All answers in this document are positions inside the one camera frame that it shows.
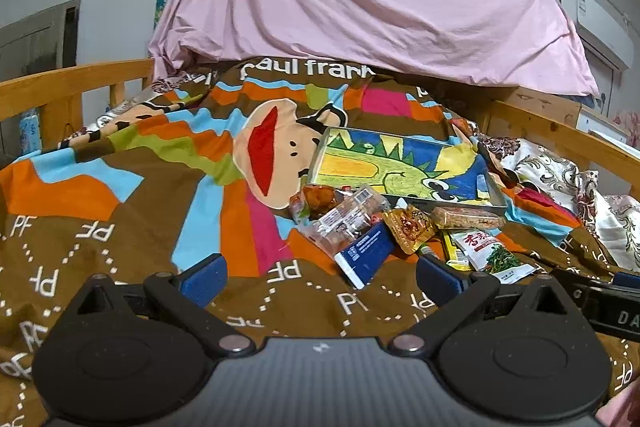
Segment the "yellow snack packet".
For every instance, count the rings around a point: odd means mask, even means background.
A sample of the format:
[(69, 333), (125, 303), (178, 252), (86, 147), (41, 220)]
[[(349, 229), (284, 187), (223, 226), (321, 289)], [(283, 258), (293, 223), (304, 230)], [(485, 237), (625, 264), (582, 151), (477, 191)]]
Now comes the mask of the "yellow snack packet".
[(462, 250), (452, 239), (451, 235), (447, 231), (442, 231), (440, 235), (442, 236), (442, 248), (444, 248), (445, 251), (447, 265), (458, 271), (471, 272), (472, 265), (469, 259), (462, 253)]

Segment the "green vegetable snack packet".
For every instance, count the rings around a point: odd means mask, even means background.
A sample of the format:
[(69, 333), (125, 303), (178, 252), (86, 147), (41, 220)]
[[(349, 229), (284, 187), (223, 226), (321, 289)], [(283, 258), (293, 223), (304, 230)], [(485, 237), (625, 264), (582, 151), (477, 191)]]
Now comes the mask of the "green vegetable snack packet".
[(493, 275), (503, 284), (518, 283), (536, 271), (483, 230), (459, 231), (450, 236), (476, 271)]

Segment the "green white sausage stick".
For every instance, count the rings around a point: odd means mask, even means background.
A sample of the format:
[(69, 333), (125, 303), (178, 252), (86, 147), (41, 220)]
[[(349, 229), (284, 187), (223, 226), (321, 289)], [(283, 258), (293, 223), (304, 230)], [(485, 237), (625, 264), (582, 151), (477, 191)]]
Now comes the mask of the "green white sausage stick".
[(431, 256), (432, 258), (435, 258), (435, 259), (439, 258), (439, 255), (436, 253), (436, 251), (434, 251), (434, 249), (431, 246), (428, 246), (427, 244), (424, 244), (421, 246), (420, 254), (422, 256)]

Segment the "rice cracker bar packet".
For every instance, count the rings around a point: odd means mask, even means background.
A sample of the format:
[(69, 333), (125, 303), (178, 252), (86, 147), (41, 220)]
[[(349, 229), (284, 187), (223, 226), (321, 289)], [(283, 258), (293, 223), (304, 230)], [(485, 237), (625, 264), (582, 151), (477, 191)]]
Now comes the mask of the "rice cracker bar packet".
[(439, 230), (489, 230), (504, 225), (503, 217), (478, 208), (436, 207), (431, 218)]

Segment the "gold chicken heart snack packet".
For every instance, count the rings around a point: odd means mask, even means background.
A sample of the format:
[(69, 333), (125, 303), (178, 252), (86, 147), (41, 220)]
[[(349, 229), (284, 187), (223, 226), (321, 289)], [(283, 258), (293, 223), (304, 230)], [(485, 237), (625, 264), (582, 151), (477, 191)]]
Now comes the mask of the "gold chicken heart snack packet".
[(399, 248), (407, 256), (415, 254), (437, 233), (431, 217), (413, 205), (385, 211), (383, 221)]

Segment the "blue white snack packet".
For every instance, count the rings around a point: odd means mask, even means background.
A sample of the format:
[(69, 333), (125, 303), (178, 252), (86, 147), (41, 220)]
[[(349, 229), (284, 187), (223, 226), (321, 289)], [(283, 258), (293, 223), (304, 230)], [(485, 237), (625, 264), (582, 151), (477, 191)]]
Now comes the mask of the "blue white snack packet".
[(395, 239), (386, 224), (378, 222), (337, 253), (334, 261), (352, 286), (360, 291), (373, 279), (395, 247)]

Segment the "clear peanut brittle packet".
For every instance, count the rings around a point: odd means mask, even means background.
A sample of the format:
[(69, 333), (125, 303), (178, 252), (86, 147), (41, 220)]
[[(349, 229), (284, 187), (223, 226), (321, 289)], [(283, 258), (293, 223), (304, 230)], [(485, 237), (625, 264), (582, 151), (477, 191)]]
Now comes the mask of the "clear peanut brittle packet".
[(345, 196), (341, 204), (318, 220), (296, 223), (298, 231), (330, 257), (354, 243), (390, 210), (388, 200), (367, 184), (355, 191), (338, 191)]

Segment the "orange braised snack packet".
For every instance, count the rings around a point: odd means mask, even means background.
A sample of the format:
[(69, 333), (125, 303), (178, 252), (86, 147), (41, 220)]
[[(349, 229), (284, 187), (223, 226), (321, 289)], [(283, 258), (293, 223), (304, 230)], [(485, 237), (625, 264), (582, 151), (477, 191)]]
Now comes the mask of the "orange braised snack packet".
[(291, 217), (302, 225), (309, 221), (318, 220), (338, 204), (345, 196), (334, 187), (322, 184), (308, 184), (290, 197), (288, 210)]

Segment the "floral satin quilt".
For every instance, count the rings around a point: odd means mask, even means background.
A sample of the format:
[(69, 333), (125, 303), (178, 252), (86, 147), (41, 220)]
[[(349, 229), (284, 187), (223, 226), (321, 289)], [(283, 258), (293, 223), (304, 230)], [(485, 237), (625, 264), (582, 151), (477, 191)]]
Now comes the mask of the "floral satin quilt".
[(601, 194), (596, 170), (582, 170), (574, 161), (542, 145), (486, 134), (481, 134), (478, 141), (511, 179), (550, 197), (578, 218), (613, 256), (616, 265), (639, 270), (638, 199)]

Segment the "pink fleece sleeve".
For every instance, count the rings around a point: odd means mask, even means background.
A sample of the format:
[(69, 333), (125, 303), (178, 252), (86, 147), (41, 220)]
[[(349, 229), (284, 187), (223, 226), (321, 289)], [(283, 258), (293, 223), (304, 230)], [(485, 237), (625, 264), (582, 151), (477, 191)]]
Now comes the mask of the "pink fleece sleeve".
[(636, 379), (598, 410), (596, 418), (603, 426), (640, 427), (640, 383)]

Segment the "metal tray with dinosaur drawing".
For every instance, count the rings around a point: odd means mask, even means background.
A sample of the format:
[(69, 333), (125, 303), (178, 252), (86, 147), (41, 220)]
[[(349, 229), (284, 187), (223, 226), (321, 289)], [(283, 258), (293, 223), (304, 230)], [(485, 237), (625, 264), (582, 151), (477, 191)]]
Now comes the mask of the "metal tray with dinosaur drawing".
[(329, 127), (312, 158), (307, 181), (335, 188), (363, 184), (390, 202), (423, 210), (478, 207), (502, 216), (506, 201), (485, 158), (469, 143)]

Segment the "grey door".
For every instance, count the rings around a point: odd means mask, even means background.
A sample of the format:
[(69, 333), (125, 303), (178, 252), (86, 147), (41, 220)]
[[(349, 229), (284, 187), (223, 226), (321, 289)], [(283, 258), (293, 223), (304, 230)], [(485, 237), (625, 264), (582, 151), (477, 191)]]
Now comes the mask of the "grey door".
[(1, 80), (73, 67), (80, 0), (70, 0), (1, 28)]

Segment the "pink hanging sheet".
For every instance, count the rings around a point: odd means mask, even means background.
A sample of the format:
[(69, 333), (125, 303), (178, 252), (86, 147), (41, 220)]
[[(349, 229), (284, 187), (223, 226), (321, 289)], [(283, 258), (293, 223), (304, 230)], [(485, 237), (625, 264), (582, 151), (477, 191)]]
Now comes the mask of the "pink hanging sheet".
[(168, 0), (149, 50), (160, 77), (196, 60), (284, 56), (472, 86), (598, 94), (556, 0)]

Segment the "wooden bed frame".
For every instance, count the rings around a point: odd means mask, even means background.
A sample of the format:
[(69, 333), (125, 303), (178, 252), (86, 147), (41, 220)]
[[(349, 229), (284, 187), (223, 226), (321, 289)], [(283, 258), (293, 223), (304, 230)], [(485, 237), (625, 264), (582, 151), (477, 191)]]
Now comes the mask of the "wooden bed frame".
[[(140, 79), (152, 83), (154, 62), (150, 58), (104, 62), (37, 72), (1, 83), (1, 118), (11, 118), (27, 109), (40, 108), (40, 131), (44, 145), (58, 144), (67, 130), (82, 125), (81, 95), (107, 88), (110, 102), (125, 100), (125, 83)], [(596, 165), (630, 185), (629, 194), (639, 196), (639, 158), (600, 136), (580, 131), (562, 122), (496, 99), (509, 88), (481, 88), (428, 77), (409, 75), (405, 80), (422, 87), (456, 113), (475, 121), (480, 131), (504, 131), (513, 138), (536, 141), (586, 169)]]

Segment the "white wall air conditioner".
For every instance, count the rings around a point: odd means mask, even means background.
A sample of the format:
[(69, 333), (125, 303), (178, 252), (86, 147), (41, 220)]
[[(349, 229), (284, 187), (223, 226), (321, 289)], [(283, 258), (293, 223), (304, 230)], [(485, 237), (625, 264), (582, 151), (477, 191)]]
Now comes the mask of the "white wall air conditioner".
[(560, 0), (590, 52), (616, 72), (634, 64), (634, 44), (626, 29), (594, 0)]

